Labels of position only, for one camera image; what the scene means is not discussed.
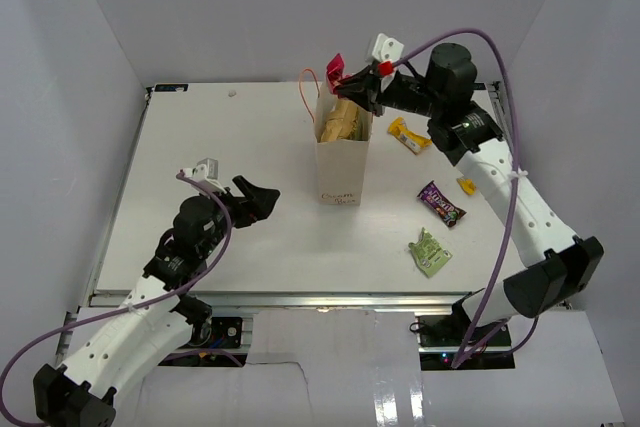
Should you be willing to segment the red snack packet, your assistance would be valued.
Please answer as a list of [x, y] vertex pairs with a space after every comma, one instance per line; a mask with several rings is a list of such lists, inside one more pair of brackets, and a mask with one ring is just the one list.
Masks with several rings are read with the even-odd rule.
[[325, 69], [325, 83], [328, 91], [334, 95], [336, 88], [348, 77], [349, 75], [345, 73], [344, 59], [338, 53], [328, 62]]

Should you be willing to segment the brown kraft chips bag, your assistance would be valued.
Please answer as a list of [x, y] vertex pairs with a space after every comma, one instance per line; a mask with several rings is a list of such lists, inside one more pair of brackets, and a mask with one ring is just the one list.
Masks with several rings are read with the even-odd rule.
[[320, 142], [368, 141], [369, 120], [369, 113], [355, 102], [339, 99], [326, 117]]

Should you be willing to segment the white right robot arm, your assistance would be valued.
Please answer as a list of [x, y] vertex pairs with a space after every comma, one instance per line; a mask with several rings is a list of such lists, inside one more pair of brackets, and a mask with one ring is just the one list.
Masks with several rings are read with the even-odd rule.
[[490, 324], [534, 318], [581, 292], [604, 255], [599, 240], [581, 238], [561, 221], [515, 165], [515, 141], [472, 99], [476, 76], [467, 48], [440, 43], [423, 75], [398, 72], [384, 55], [334, 88], [376, 116], [390, 107], [427, 117], [433, 144], [475, 184], [516, 246], [522, 271], [454, 304], [452, 335], [466, 346], [484, 338]]

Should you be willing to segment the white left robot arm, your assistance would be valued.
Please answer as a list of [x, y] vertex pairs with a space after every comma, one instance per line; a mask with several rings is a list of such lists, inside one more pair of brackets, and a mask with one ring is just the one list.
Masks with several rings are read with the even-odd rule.
[[242, 176], [233, 195], [213, 181], [178, 179], [198, 190], [184, 200], [155, 253], [121, 306], [59, 366], [33, 379], [37, 417], [48, 426], [109, 426], [127, 391], [178, 348], [207, 343], [210, 306], [191, 287], [221, 260], [234, 229], [267, 219], [280, 197]]

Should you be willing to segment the beige paper gift bag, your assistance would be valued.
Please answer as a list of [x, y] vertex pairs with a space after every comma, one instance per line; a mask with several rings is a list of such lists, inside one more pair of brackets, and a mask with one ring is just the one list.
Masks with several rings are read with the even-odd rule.
[[300, 72], [298, 90], [313, 121], [318, 201], [326, 205], [358, 206], [363, 194], [372, 115], [369, 113], [368, 141], [321, 143], [320, 133], [327, 115], [339, 99], [345, 98], [332, 95], [326, 83], [321, 83], [309, 68]]

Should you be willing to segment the yellow snack bar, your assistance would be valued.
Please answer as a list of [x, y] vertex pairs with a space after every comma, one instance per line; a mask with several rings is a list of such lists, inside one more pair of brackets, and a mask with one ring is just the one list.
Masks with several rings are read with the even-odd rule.
[[392, 121], [387, 129], [387, 133], [401, 142], [415, 155], [419, 155], [432, 144], [430, 139], [411, 131], [403, 117], [397, 117]]

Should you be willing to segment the small yellow snack packet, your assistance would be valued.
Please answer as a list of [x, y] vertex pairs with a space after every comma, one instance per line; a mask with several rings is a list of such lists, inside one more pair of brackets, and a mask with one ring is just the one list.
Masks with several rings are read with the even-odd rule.
[[471, 179], [468, 179], [466, 177], [460, 177], [460, 178], [457, 178], [457, 183], [460, 186], [460, 188], [469, 196], [474, 195], [477, 191], [477, 187]]

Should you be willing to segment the purple chocolate candy bar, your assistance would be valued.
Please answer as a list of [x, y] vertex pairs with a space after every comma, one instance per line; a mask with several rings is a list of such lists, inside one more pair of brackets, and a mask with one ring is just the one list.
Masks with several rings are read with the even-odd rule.
[[466, 211], [453, 204], [434, 181], [421, 189], [417, 199], [431, 208], [448, 228], [454, 227], [466, 215]]

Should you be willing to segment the green snack packet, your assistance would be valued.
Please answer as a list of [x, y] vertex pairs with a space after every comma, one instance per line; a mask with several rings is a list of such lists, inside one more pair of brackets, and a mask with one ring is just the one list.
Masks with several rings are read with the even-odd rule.
[[425, 228], [416, 241], [408, 244], [416, 267], [427, 277], [435, 276], [451, 259], [452, 254]]

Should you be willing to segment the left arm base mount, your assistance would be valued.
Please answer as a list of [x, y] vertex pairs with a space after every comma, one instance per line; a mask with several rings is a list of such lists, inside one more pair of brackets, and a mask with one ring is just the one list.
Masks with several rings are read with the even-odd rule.
[[160, 362], [166, 367], [243, 367], [241, 353], [244, 321], [241, 317], [213, 317], [199, 337]]

